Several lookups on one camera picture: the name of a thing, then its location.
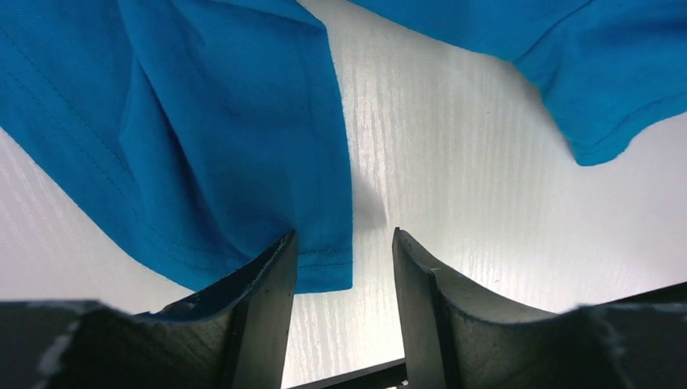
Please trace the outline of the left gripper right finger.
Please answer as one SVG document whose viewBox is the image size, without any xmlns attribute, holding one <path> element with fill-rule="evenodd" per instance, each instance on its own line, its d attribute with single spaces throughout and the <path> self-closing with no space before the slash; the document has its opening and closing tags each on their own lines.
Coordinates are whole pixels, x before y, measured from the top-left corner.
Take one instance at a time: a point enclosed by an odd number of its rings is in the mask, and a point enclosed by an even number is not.
<svg viewBox="0 0 687 389">
<path fill-rule="evenodd" d="M 686 286 L 561 314 L 510 300 L 396 229 L 392 243 L 412 388 L 683 388 Z"/>
</svg>

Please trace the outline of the bright blue t shirt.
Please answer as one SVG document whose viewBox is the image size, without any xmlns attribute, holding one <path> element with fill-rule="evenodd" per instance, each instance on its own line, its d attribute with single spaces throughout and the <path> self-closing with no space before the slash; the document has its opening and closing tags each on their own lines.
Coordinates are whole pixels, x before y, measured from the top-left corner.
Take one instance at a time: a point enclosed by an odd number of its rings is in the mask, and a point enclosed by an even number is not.
<svg viewBox="0 0 687 389">
<path fill-rule="evenodd" d="M 686 110 L 683 1 L 363 1 L 512 63 L 581 166 Z M 4 1 L 1 125 L 127 254 L 198 291 L 290 230 L 298 293 L 352 287 L 325 26 L 295 1 Z"/>
</svg>

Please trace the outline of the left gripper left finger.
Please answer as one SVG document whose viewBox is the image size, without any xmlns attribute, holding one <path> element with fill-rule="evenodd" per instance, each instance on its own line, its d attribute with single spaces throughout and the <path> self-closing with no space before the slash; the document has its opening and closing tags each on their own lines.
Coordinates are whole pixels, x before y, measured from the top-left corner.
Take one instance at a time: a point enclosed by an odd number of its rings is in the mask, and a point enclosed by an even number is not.
<svg viewBox="0 0 687 389">
<path fill-rule="evenodd" d="M 1 304 L 4 388 L 277 388 L 297 236 L 156 313 L 99 301 Z"/>
</svg>

